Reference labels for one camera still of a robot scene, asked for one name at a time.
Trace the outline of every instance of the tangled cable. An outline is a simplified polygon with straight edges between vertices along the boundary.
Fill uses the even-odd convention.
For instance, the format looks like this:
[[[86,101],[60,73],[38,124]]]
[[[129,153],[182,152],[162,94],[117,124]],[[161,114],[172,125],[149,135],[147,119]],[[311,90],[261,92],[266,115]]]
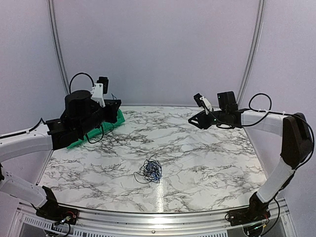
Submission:
[[[153,156],[145,160],[143,166],[140,167],[139,172],[134,172],[134,178],[140,184],[148,184],[150,182],[154,182],[156,184],[160,183],[160,179],[162,177],[161,164],[159,163],[159,161],[151,159],[152,157]],[[147,182],[139,182],[135,176],[135,173],[143,176],[144,179],[147,180]]]

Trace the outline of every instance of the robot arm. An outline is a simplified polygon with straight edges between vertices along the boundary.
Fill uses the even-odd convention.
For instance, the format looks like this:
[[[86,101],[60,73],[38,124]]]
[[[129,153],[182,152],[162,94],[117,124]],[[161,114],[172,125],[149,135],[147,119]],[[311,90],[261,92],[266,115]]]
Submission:
[[[39,124],[32,129],[0,136],[0,163],[15,157],[39,151],[54,151],[65,148],[84,138],[101,123],[117,121],[121,100],[104,100],[107,81],[97,81],[92,91],[78,90],[65,97],[65,111],[58,119]],[[59,220],[67,212],[77,216],[78,210],[58,205],[51,189],[39,187],[5,170],[0,164],[0,192],[30,202],[37,215]],[[76,223],[76,218],[69,221]]]
[[[266,114],[238,109],[234,93],[224,92],[218,95],[221,110],[210,111],[205,104],[205,97],[194,96],[195,101],[205,111],[189,119],[189,123],[200,129],[208,129],[211,125],[229,125],[231,128],[248,127],[274,133],[282,137],[281,157],[273,173],[264,185],[249,200],[249,207],[228,212],[228,221],[232,226],[247,224],[270,217],[268,205],[278,192],[284,189],[294,176],[299,164],[304,162],[312,151],[313,145],[309,129],[303,121],[301,113],[295,116]]]

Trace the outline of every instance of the white marble surface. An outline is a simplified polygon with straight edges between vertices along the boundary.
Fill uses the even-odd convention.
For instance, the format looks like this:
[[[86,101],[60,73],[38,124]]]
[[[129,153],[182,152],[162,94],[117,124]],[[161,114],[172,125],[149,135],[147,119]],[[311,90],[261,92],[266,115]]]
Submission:
[[[51,187],[59,202],[128,212],[205,211],[247,205],[266,180],[243,129],[200,130],[188,123],[199,108],[121,110],[126,122],[100,143],[53,153],[40,185]],[[151,156],[162,165],[162,180],[139,184],[133,172]]]

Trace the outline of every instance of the white panel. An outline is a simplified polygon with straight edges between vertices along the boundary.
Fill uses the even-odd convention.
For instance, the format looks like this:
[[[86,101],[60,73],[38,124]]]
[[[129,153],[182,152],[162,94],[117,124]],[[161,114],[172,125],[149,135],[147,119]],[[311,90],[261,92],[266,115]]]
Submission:
[[[125,105],[195,105],[238,91],[257,0],[56,1],[68,77],[108,76]],[[74,89],[90,88],[82,77]]]
[[[269,94],[274,111],[303,112],[316,131],[316,1],[267,1],[259,49],[243,106],[257,92]],[[267,109],[268,100],[253,107]],[[268,174],[278,162],[281,139],[248,130]],[[290,209],[298,236],[314,236],[316,218],[316,156],[301,167],[282,194]]]
[[[59,117],[65,92],[54,52],[46,1],[2,0],[0,7],[0,133],[12,132]],[[6,169],[35,181],[44,153],[15,158],[3,163]],[[9,222],[17,199],[0,194],[0,215]],[[0,222],[1,236],[10,223]]]

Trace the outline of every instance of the green object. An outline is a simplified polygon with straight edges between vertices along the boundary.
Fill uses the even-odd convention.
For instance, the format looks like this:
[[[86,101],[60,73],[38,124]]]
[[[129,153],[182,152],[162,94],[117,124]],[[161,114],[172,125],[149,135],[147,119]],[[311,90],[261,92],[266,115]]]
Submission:
[[[121,110],[118,110],[118,117],[117,118],[118,118],[118,121],[116,123],[103,122],[101,124],[101,126],[103,126],[104,133],[107,133],[107,132],[113,130],[114,128],[120,126],[122,123],[125,122],[125,119],[124,119],[124,116],[123,116],[123,113]],[[92,137],[95,137],[96,135],[99,135],[101,133],[102,133],[101,130],[96,128],[96,129],[88,132],[88,137],[92,138]],[[77,146],[85,141],[87,141],[86,137],[84,137],[84,140],[78,140],[78,141],[72,143],[70,146],[67,147],[67,149],[72,148],[74,146]]]

